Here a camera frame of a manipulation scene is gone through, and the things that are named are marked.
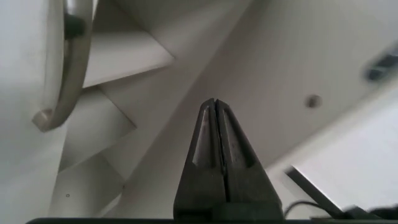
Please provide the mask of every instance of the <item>white cabinet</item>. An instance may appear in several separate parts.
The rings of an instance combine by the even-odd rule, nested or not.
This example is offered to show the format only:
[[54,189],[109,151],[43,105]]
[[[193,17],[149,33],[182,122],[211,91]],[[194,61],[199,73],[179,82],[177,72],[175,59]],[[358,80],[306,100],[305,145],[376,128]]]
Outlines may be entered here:
[[114,1],[95,1],[84,90],[67,135],[51,217],[102,217],[120,198],[124,179],[102,154],[134,134],[135,124],[99,84],[170,65],[174,58]]

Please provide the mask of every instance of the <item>white wall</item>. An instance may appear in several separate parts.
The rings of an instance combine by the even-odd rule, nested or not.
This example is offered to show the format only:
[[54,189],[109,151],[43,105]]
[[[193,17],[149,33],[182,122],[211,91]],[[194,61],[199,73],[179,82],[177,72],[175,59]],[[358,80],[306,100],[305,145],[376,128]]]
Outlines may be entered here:
[[169,68],[102,85],[137,130],[104,152],[127,179],[251,1],[120,1],[175,58]]
[[398,202],[398,80],[387,91],[303,144],[314,151],[293,165],[337,207],[388,207]]
[[[255,1],[135,169],[117,215],[172,217],[198,109],[208,98],[230,104],[266,167],[370,94],[377,84],[364,80],[364,66],[398,39],[397,4]],[[304,106],[310,94],[323,98],[320,108]]]

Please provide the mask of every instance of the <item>door handle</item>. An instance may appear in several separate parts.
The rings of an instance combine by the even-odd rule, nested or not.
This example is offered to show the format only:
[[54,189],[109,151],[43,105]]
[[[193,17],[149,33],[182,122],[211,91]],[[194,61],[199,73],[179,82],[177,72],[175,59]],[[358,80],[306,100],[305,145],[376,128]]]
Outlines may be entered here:
[[42,132],[61,126],[77,104],[90,54],[92,15],[92,0],[49,1],[44,97],[32,120]]

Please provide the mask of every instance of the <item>black edge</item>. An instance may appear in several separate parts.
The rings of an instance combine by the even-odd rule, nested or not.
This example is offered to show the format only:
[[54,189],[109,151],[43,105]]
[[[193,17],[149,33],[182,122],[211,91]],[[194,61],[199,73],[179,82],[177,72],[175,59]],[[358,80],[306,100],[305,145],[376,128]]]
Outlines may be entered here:
[[285,172],[303,191],[310,196],[321,207],[335,213],[342,211],[329,200],[322,192],[320,192],[307,178],[304,177],[296,168],[291,167]]

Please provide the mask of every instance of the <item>cabinet door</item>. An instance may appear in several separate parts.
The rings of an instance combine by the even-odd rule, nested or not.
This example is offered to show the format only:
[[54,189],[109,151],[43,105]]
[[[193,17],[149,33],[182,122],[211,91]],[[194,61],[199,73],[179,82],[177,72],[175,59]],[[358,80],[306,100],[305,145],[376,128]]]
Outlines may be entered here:
[[0,3],[0,223],[47,216],[65,120],[83,86],[90,45],[76,47],[90,41],[92,8],[91,1]]

